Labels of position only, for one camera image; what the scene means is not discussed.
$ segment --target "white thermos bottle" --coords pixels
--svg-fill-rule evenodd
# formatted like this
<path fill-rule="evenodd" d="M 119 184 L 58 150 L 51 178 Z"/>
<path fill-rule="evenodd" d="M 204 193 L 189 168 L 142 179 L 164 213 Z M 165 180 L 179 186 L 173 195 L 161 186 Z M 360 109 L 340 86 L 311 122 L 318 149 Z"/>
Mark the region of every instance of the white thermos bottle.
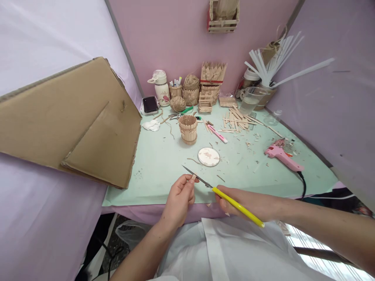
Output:
<path fill-rule="evenodd" d="M 165 71 L 157 69 L 148 83 L 155 84 L 156 98 L 161 106 L 169 106 L 169 86 Z"/>

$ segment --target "pink glue gun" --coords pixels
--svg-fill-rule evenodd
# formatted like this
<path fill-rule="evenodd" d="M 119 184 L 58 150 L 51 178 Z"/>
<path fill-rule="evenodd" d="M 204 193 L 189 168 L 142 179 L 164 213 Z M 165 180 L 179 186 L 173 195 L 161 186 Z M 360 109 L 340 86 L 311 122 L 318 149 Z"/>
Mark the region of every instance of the pink glue gun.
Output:
<path fill-rule="evenodd" d="M 276 157 L 279 159 L 285 166 L 287 166 L 289 169 L 291 169 L 293 172 L 301 172 L 305 169 L 304 166 L 298 165 L 296 162 L 294 162 L 285 152 L 284 147 L 285 142 L 284 139 L 279 139 L 275 141 L 275 143 L 270 146 L 265 152 L 265 155 L 268 155 L 268 157 L 273 158 Z"/>

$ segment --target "white tissue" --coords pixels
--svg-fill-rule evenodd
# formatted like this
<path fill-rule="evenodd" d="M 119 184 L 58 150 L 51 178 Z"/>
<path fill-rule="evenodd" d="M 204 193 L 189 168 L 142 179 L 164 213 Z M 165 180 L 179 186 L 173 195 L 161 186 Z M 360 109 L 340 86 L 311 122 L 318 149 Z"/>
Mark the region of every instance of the white tissue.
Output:
<path fill-rule="evenodd" d="M 146 130 L 151 130 L 153 132 L 159 130 L 160 128 L 160 123 L 158 120 L 151 120 L 150 122 L 144 122 L 142 124 L 142 127 L 145 128 Z"/>

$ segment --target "black cable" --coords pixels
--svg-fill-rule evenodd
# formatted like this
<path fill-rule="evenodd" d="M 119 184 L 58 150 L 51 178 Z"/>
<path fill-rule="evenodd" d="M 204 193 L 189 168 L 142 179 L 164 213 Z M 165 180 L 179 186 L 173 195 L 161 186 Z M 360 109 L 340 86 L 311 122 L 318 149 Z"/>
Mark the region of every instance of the black cable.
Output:
<path fill-rule="evenodd" d="M 298 171 L 297 174 L 301 177 L 302 182 L 304 183 L 304 191 L 303 191 L 303 193 L 302 193 L 302 197 L 301 197 L 301 199 L 300 199 L 301 201 L 303 201 L 304 198 L 305 198 L 305 195 L 306 195 L 306 182 L 305 182 L 305 178 L 304 178 L 304 176 L 302 175 L 302 172 L 301 172 L 301 171 Z"/>
<path fill-rule="evenodd" d="M 121 253 L 123 250 L 124 250 L 124 247 L 123 246 L 120 246 L 120 247 L 118 247 L 117 249 L 116 249 L 116 251 L 114 252 L 114 255 L 112 256 L 112 254 L 111 254 L 111 252 L 110 252 L 110 250 L 108 249 L 108 247 L 98 238 L 98 237 L 96 237 L 96 236 L 93 236 L 96 240 L 98 240 L 99 241 L 99 243 L 104 247 L 104 249 L 105 249 L 105 251 L 107 252 L 107 254 L 109 255 L 109 257 L 111 258 L 110 260 L 109 260 L 109 265 L 108 265 L 108 281 L 109 281 L 109 279 L 110 279 L 110 277 L 111 277 L 111 264 L 112 264 L 112 261 L 114 260 L 114 258 L 119 254 L 119 253 Z"/>

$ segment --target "pink wall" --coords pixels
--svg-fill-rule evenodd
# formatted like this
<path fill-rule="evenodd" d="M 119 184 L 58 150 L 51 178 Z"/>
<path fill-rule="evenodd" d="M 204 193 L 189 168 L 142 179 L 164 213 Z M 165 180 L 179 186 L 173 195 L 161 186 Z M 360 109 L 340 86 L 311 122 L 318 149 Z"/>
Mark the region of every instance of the pink wall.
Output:
<path fill-rule="evenodd" d="M 147 80 L 163 69 L 168 80 L 193 72 L 202 62 L 228 63 L 222 90 L 235 90 L 250 61 L 251 49 L 275 40 L 298 0 L 242 0 L 233 34 L 206 31 L 208 0 L 109 0 L 145 96 L 155 94 Z"/>

